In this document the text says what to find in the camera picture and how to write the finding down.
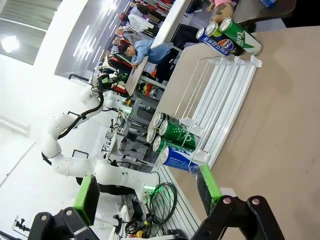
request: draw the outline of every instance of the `white wire rack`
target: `white wire rack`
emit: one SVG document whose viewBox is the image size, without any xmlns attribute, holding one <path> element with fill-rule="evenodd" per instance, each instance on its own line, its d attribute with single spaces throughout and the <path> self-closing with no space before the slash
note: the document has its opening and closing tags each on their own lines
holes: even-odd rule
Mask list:
<svg viewBox="0 0 320 240">
<path fill-rule="evenodd" d="M 189 101 L 181 123 L 187 126 L 188 134 L 199 137 L 196 149 L 191 153 L 191 159 L 208 164 L 212 168 L 237 118 L 256 68 L 262 66 L 262 61 L 254 56 L 248 61 L 238 56 L 204 58 L 200 61 L 207 61 L 207 64 L 193 94 L 191 97 L 188 96 Z M 211 76 L 194 114 L 188 117 L 200 94 L 204 79 L 208 79 L 209 75 Z M 179 106 L 186 98 L 191 79 Z"/>
</svg>

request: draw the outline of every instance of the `green can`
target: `green can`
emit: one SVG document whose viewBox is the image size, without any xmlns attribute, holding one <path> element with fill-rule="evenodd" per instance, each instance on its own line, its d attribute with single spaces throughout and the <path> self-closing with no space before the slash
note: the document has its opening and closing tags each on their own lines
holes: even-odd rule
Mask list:
<svg viewBox="0 0 320 240">
<path fill-rule="evenodd" d="M 157 136 L 153 142 L 153 146 L 152 146 L 152 150 L 154 152 L 160 153 L 161 150 L 165 147 L 173 147 L 175 149 L 181 149 L 182 151 L 187 151 L 187 152 L 193 152 L 195 150 L 195 148 L 192 147 L 188 147 L 187 145 L 181 147 L 181 144 L 173 142 L 171 140 L 168 139 L 164 139 L 161 136 Z"/>
<path fill-rule="evenodd" d="M 159 135 L 163 136 L 165 139 L 172 140 L 179 144 L 183 144 L 185 141 L 184 146 L 196 149 L 200 138 L 192 133 L 189 133 L 188 136 L 187 134 L 188 130 L 186 126 L 168 120 L 164 120 L 159 129 Z"/>
<path fill-rule="evenodd" d="M 247 53 L 258 55 L 262 51 L 262 45 L 244 30 L 240 25 L 236 24 L 231 17 L 227 17 L 220 25 L 220 31 L 235 41 Z"/>
</svg>

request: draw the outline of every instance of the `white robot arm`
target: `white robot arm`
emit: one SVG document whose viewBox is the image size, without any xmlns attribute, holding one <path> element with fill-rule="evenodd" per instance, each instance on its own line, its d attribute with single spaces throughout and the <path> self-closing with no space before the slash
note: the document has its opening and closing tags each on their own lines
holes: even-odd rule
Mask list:
<svg viewBox="0 0 320 240">
<path fill-rule="evenodd" d="M 59 174 L 80 178 L 83 178 L 85 175 L 95 175 L 99 184 L 132 188 L 135 190 L 138 198 L 141 199 L 145 184 L 153 187 L 158 184 L 159 180 L 156 174 L 112 166 L 107 159 L 81 159 L 62 154 L 58 139 L 67 135 L 74 127 L 100 113 L 103 107 L 119 109 L 128 114 L 132 110 L 131 107 L 122 105 L 124 97 L 114 95 L 112 91 L 103 94 L 91 86 L 88 86 L 84 90 L 81 94 L 81 99 L 82 103 L 89 110 L 83 112 L 78 117 L 61 113 L 51 119 L 42 142 L 43 158 Z"/>
</svg>

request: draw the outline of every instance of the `pepsi can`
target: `pepsi can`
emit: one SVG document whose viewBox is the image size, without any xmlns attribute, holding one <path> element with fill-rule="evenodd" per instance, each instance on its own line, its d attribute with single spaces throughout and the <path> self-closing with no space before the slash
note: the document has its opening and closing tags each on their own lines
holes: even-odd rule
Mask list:
<svg viewBox="0 0 320 240">
<path fill-rule="evenodd" d="M 189 171 L 191 156 L 188 151 L 182 151 L 171 146 L 165 146 L 160 152 L 160 161 L 163 165 L 168 167 Z M 197 174 L 199 165 L 203 165 L 203 163 L 192 160 L 190 164 L 190 171 L 192 174 Z"/>
<path fill-rule="evenodd" d="M 232 41 L 229 37 L 224 35 L 219 30 L 219 25 L 215 21 L 211 22 L 208 25 L 208 27 L 205 30 L 205 35 L 207 35 L 212 40 L 216 41 L 221 47 L 228 50 L 235 56 L 240 56 L 245 52 L 245 50 L 242 47 L 240 47 L 238 44 L 236 44 L 234 41 Z"/>
<path fill-rule="evenodd" d="M 206 29 L 204 27 L 200 28 L 195 37 L 200 42 L 202 42 L 204 44 L 207 44 L 209 47 L 214 48 L 215 50 L 217 50 L 222 55 L 228 56 L 229 55 L 229 51 L 224 49 L 218 43 L 216 43 L 216 41 L 214 41 L 212 38 L 206 36 L 205 31 L 206 31 Z"/>
<path fill-rule="evenodd" d="M 276 0 L 260 0 L 263 5 L 265 5 L 267 8 L 272 7 L 273 5 L 275 5 Z"/>
</svg>

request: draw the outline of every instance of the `blue shirt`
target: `blue shirt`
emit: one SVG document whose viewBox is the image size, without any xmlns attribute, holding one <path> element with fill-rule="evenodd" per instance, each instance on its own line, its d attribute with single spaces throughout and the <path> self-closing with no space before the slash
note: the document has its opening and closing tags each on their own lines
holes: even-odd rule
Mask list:
<svg viewBox="0 0 320 240">
<path fill-rule="evenodd" d="M 153 40 L 140 40 L 134 44 L 136 54 L 132 57 L 132 64 L 139 64 L 145 56 L 148 56 L 148 62 L 158 64 L 169 52 L 172 46 L 163 43 L 160 46 L 151 49 Z"/>
</svg>

